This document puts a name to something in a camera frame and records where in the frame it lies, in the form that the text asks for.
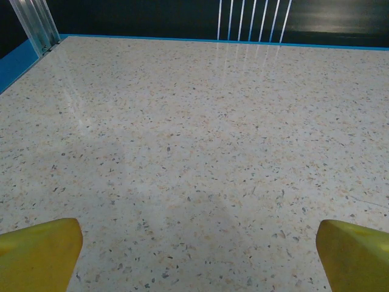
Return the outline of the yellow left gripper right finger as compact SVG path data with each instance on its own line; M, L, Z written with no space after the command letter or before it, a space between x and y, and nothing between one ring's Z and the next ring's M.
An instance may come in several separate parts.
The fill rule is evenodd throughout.
M388 233L323 220L315 244L332 291L388 291Z

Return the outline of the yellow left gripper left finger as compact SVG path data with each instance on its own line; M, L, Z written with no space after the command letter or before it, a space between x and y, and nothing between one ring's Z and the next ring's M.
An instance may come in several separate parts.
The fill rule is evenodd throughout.
M1 235L1 291L66 291L83 246L75 218Z

